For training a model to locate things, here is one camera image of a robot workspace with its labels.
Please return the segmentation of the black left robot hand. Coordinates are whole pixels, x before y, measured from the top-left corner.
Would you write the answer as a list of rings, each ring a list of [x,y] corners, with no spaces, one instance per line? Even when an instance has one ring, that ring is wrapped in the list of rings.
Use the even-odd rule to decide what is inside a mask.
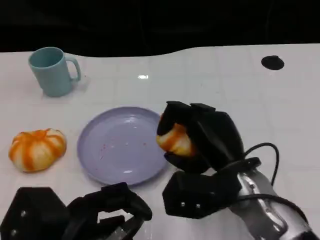
[[[63,240],[132,240],[153,213],[147,203],[131,191],[125,182],[104,186],[101,190],[74,199],[67,209],[70,221],[62,235]],[[123,210],[123,215],[98,221],[101,212]]]

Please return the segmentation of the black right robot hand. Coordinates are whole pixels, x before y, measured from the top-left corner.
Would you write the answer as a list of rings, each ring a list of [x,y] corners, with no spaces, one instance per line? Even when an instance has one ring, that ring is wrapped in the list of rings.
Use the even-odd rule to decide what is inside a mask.
[[[164,158],[192,174],[219,171],[244,158],[244,145],[231,117],[204,103],[167,101],[156,131]]]

